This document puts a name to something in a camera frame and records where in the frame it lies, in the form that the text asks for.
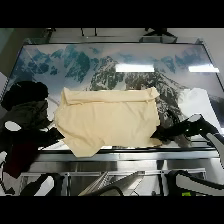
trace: white cloth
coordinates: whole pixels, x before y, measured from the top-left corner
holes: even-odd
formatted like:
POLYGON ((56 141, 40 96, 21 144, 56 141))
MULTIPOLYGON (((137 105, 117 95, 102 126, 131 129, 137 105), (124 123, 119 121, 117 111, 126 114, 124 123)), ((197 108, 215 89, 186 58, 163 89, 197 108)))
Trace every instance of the white cloth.
POLYGON ((186 118, 189 118, 194 114, 201 114, 206 121, 211 123, 220 133, 222 133, 222 129, 212 108, 206 90, 200 88, 193 88, 192 90, 184 89, 180 92, 178 97, 178 106, 186 118))
POLYGON ((130 91, 70 91, 64 88, 55 125, 77 157, 93 156, 102 146, 152 147, 160 124, 156 88, 130 91))

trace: yellow cloth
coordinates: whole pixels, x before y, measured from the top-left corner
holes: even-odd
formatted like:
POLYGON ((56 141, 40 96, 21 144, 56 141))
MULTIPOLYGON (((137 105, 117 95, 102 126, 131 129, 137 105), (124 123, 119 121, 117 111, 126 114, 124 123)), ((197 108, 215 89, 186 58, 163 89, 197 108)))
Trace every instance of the yellow cloth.
POLYGON ((70 91, 64 88, 55 125, 77 157, 90 157, 102 146, 152 147, 160 124, 156 88, 70 91))

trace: floor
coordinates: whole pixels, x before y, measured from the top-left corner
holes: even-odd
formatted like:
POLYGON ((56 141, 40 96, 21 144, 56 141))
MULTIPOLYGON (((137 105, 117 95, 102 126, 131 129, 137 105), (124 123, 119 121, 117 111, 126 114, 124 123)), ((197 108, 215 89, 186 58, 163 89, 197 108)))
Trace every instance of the floor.
MULTIPOLYGON (((94 28, 83 28, 85 36, 94 36, 94 28)), ((98 36, 142 36, 145 28, 97 28, 98 36)), ((205 40, 211 55, 224 78, 224 28, 168 28, 177 37, 201 37, 205 40)), ((81 28, 56 28, 52 38, 81 36, 81 28)))

